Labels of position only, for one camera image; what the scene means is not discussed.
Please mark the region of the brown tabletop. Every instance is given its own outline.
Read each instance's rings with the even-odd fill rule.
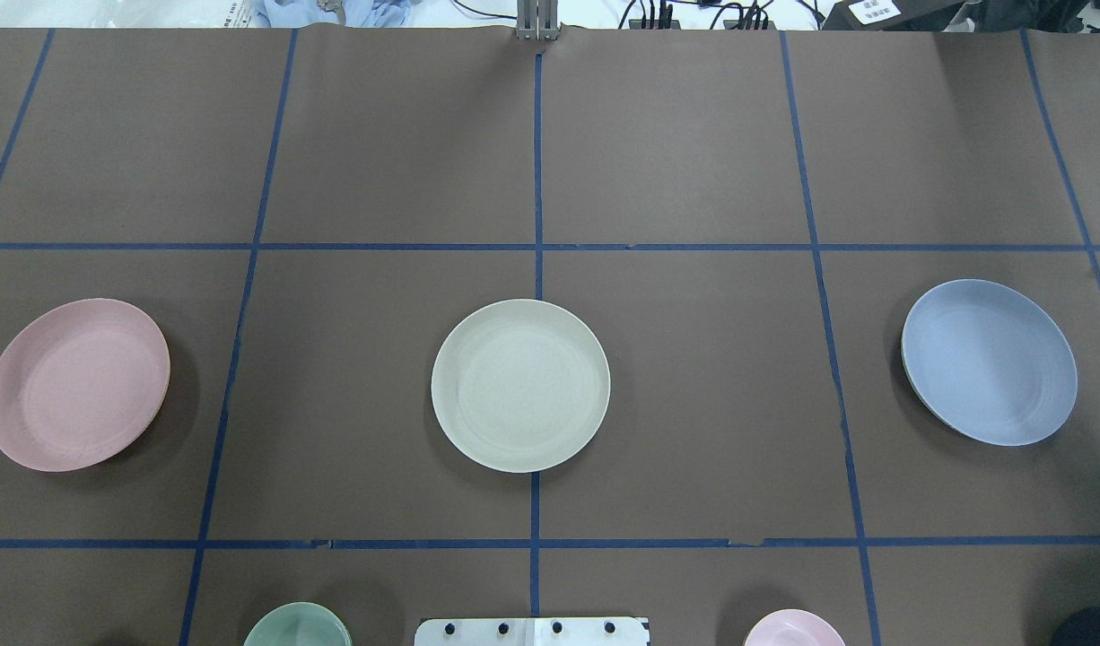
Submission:
[[[908,308],[960,277],[1067,336],[1054,437],[908,385]],[[1100,36],[0,30],[0,351],[88,297],[155,318],[168,397],[101,464],[0,453],[0,645],[239,644],[309,600],[364,646],[530,614],[739,646],[784,606],[1044,646],[1100,604]],[[546,473],[428,399],[502,298],[610,360]]]

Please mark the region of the white sticker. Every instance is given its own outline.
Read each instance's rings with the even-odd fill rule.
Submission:
[[[898,11],[898,6],[893,4],[893,0],[865,0],[864,2],[855,2],[849,4],[849,10],[854,12],[854,17],[861,24],[873,24],[881,21],[887,21],[892,17],[902,15]]]

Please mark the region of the blue fabric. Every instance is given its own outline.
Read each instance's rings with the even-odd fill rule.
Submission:
[[[263,24],[299,28],[333,23],[338,13],[324,12],[316,0],[251,0]],[[346,26],[402,26],[410,17],[411,0],[343,0]]]

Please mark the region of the dark cup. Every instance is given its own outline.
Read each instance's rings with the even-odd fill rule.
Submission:
[[[1050,646],[1100,646],[1100,609],[1085,609],[1067,617]]]

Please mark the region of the round plate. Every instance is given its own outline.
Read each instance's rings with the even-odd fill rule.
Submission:
[[[32,320],[0,355],[0,450],[38,471],[102,462],[168,392],[163,332],[133,305],[88,298]]]
[[[299,601],[264,614],[243,646],[350,646],[350,633],[331,610]]]
[[[778,610],[750,629],[746,646],[845,646],[824,618],[804,610]]]
[[[468,316],[442,342],[431,399],[447,437],[469,458],[529,473],[591,441],[610,402],[610,365],[570,311],[506,299]]]
[[[936,417],[988,445],[1041,441],[1076,404],[1063,332],[1025,295],[989,281],[928,289],[905,319],[902,360]]]

